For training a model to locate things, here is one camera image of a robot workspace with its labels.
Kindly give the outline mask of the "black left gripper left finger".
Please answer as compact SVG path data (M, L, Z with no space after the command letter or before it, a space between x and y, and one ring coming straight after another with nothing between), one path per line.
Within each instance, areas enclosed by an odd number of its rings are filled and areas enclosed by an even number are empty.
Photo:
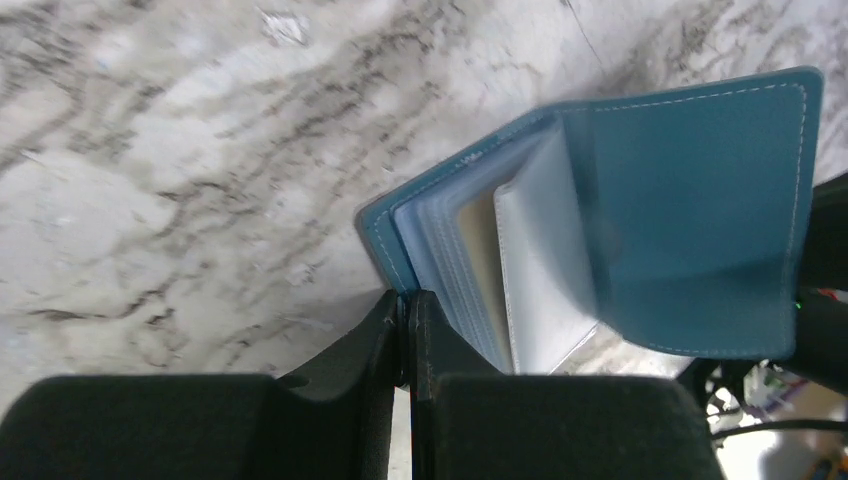
M294 371L58 376L1 423L5 479L383 479L399 332L388 291Z

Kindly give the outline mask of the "blue leather card holder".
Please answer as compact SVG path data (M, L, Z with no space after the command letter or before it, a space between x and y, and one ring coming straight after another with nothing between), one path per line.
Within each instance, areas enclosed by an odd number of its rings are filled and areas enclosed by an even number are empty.
M495 368L549 374L599 324L654 351L795 346L824 79L796 67L537 108L366 205L387 283Z

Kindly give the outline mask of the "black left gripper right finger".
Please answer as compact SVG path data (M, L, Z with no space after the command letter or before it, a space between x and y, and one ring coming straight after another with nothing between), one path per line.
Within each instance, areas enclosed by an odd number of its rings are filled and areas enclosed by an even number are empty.
M416 479L719 479L702 411L677 382L506 375L447 322L407 300Z

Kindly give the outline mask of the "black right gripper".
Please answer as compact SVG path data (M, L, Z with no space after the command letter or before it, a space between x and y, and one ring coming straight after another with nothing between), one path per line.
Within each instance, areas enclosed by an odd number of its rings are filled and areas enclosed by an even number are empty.
M705 407L726 388L745 412L754 406L744 393L758 367L813 381L847 393L847 175L814 188L812 213L796 293L795 349L778 360L694 359L677 381Z

